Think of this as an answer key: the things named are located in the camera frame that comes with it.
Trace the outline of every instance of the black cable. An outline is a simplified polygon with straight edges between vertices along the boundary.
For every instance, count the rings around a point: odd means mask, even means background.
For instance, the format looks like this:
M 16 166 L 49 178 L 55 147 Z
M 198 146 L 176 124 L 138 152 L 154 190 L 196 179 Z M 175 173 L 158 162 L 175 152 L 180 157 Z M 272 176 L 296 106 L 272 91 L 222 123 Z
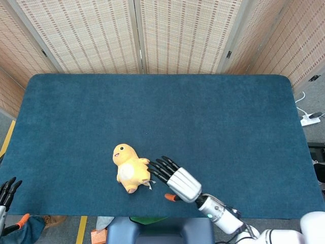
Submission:
M 244 239 L 254 239 L 253 237 L 243 237 L 241 238 L 240 240 L 236 241 L 235 244 L 239 243 L 241 240 L 244 240 Z
M 229 241 L 218 241 L 215 244 L 229 244 L 233 239 L 235 239 L 238 236 L 239 233 L 234 235 Z

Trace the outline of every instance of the stuffed animal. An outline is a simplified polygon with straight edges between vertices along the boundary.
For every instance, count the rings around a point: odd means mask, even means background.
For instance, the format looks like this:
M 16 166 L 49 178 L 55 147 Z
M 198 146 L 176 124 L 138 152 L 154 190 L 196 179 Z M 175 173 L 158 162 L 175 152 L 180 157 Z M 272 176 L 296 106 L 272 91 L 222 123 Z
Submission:
M 122 183 L 127 193 L 133 193 L 143 184 L 150 187 L 150 172 L 147 171 L 148 159 L 139 159 L 136 151 L 127 144 L 114 148 L 113 162 L 118 166 L 117 182 Z

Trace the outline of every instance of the white cable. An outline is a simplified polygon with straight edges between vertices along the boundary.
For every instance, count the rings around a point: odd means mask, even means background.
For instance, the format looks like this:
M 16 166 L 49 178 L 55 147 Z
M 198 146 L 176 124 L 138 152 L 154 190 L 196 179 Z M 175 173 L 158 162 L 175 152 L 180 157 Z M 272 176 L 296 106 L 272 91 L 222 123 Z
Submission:
M 303 92 L 303 94 L 304 94 L 304 96 L 302 98 L 300 98 L 299 100 L 296 100 L 295 103 L 297 103 L 305 98 L 306 94 L 304 92 Z
M 300 99 L 298 99 L 298 100 L 296 100 L 295 101 L 295 103 L 297 103 L 297 102 L 299 102 L 299 101 L 301 101 L 301 100 L 303 100 L 304 98 L 305 98 L 305 96 L 306 96 L 306 94 L 303 92 L 303 94 L 304 94 L 304 96 L 302 97 L 302 98 L 300 98 Z M 308 118 L 308 113 L 306 113 L 304 110 L 302 110 L 301 108 L 298 108 L 300 111 L 302 111 L 305 115 L 306 115 L 306 117 Z

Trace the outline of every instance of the black fingertip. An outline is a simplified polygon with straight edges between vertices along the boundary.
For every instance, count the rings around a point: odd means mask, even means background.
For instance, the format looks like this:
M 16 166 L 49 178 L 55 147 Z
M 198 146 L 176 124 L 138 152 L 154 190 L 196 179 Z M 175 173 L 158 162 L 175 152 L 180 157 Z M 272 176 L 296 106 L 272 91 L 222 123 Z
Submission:
M 162 158 L 164 160 L 166 160 L 175 170 L 178 170 L 180 167 L 170 158 L 166 157 L 166 156 L 162 156 Z

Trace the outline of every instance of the orange thumb tip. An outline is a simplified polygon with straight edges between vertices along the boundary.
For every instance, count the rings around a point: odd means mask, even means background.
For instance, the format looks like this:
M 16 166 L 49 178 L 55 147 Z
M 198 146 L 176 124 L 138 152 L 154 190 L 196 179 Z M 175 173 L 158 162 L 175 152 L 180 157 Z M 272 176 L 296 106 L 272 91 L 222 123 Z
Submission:
M 172 202 L 175 202 L 175 197 L 176 195 L 172 195 L 172 194 L 169 194 L 169 193 L 166 193 L 165 194 L 165 198 L 169 201 L 172 201 Z

